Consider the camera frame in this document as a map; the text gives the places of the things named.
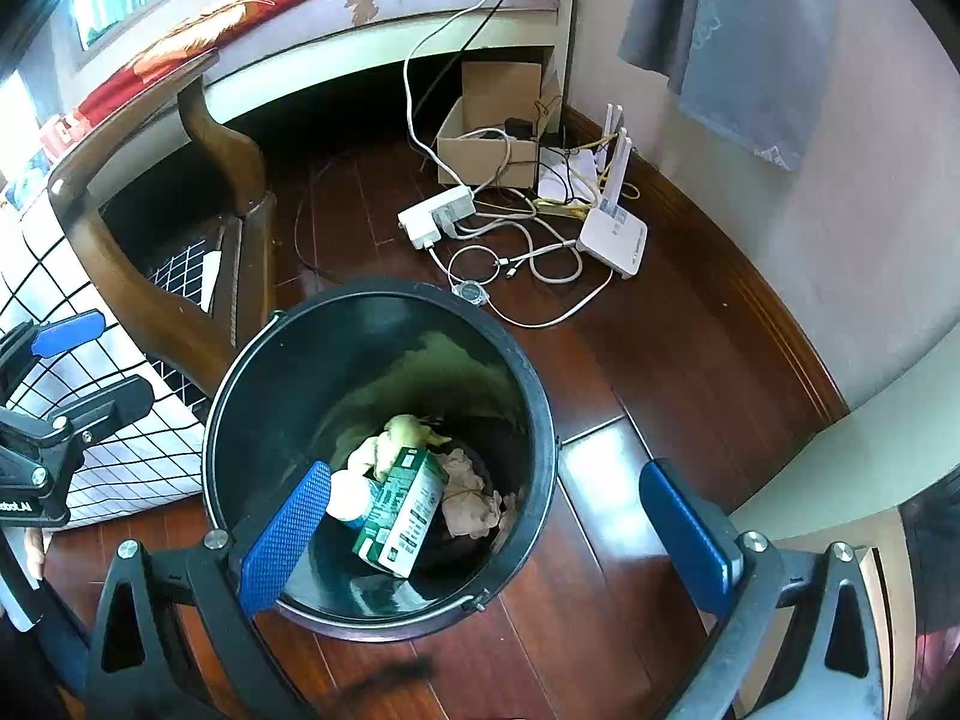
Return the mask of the person's left hand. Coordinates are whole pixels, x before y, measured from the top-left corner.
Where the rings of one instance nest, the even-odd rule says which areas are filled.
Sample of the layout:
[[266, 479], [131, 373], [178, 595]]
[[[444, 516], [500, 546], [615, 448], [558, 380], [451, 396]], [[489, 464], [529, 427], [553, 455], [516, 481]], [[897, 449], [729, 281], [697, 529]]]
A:
[[43, 580], [44, 566], [46, 565], [46, 546], [44, 546], [43, 532], [39, 528], [26, 528], [23, 544], [25, 545], [26, 566], [28, 566], [29, 573], [36, 580]]

